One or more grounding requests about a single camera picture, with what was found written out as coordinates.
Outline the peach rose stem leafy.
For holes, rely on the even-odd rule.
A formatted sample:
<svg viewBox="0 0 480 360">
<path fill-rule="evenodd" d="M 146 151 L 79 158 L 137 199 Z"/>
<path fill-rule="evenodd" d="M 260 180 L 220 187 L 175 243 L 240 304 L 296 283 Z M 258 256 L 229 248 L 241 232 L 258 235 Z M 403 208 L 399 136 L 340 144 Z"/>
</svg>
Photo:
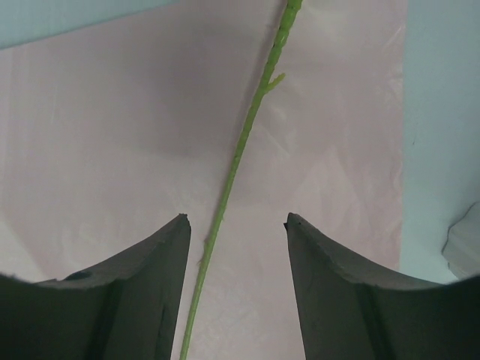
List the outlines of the peach rose stem leafy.
<svg viewBox="0 0 480 360">
<path fill-rule="evenodd" d="M 204 241 L 202 257 L 198 262 L 198 273 L 196 276 L 195 286 L 193 288 L 193 295 L 190 301 L 190 307 L 187 314 L 186 325 L 181 342 L 181 349 L 178 357 L 180 360 L 185 360 L 188 357 L 194 321 L 197 315 L 197 309 L 200 303 L 200 296 L 203 291 L 203 285 L 205 283 L 209 263 L 212 258 L 215 242 L 218 238 L 218 233 L 224 219 L 224 214 L 227 209 L 227 204 L 229 202 L 236 174 L 238 172 L 248 138 L 251 134 L 255 118 L 260 109 L 263 98 L 273 89 L 275 89 L 286 76 L 285 73 L 280 73 L 277 76 L 273 76 L 273 74 L 290 36 L 290 31 L 294 25 L 297 14 L 302 8 L 302 3 L 302 0 L 287 0 L 285 3 L 277 30 L 274 34 L 271 49 L 268 52 L 265 65 L 259 78 L 258 86 L 253 94 L 250 106 L 244 119 L 241 133 L 235 145 L 235 151 L 233 153 L 229 170 L 220 193 L 220 199 L 211 221 L 208 236 Z"/>
</svg>

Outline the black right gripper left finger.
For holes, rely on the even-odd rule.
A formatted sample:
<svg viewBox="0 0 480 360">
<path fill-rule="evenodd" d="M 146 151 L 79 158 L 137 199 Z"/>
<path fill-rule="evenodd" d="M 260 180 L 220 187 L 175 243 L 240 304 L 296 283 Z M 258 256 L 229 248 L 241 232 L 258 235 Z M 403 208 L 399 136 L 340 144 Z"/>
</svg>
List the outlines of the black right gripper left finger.
<svg viewBox="0 0 480 360">
<path fill-rule="evenodd" d="M 169 359 L 191 240 L 180 214 L 62 280 L 1 277 L 3 359 Z"/>
</svg>

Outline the pink wrapping paper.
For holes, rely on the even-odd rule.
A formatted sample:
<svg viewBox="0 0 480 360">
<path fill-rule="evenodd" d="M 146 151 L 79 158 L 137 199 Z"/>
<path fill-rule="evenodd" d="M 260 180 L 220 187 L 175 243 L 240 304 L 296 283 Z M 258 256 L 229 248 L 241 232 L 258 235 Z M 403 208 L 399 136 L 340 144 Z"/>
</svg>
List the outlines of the pink wrapping paper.
<svg viewBox="0 0 480 360">
<path fill-rule="evenodd" d="M 1 270 L 64 278 L 178 214 L 203 243 L 282 1 L 176 1 L 1 52 Z M 305 1 L 244 150 L 190 359 L 303 359 L 284 222 L 399 264 L 405 1 Z"/>
</svg>

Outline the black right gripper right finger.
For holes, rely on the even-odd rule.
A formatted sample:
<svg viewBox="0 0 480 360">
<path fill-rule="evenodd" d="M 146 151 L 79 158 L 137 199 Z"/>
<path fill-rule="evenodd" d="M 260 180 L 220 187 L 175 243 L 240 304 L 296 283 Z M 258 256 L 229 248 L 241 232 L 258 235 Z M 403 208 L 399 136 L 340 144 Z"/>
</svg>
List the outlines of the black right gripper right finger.
<svg viewBox="0 0 480 360">
<path fill-rule="evenodd" d="M 285 223 L 307 359 L 477 359 L 479 278 L 410 277 L 324 235 Z"/>
</svg>

